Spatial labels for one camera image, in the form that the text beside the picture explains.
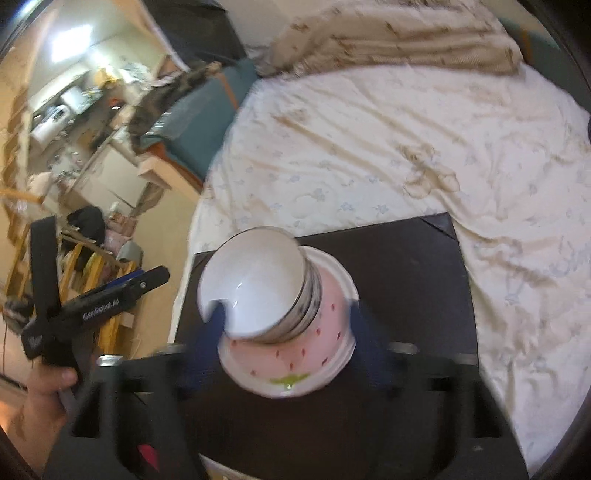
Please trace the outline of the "person's left hand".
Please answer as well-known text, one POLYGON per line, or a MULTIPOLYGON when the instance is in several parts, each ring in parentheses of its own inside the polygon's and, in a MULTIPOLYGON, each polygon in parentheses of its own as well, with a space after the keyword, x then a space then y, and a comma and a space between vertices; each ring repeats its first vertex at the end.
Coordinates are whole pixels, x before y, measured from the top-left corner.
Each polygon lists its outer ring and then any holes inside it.
POLYGON ((23 459, 37 473, 45 468, 66 421, 59 393, 74 386, 77 372, 38 362, 27 383, 27 398, 11 427, 23 459))

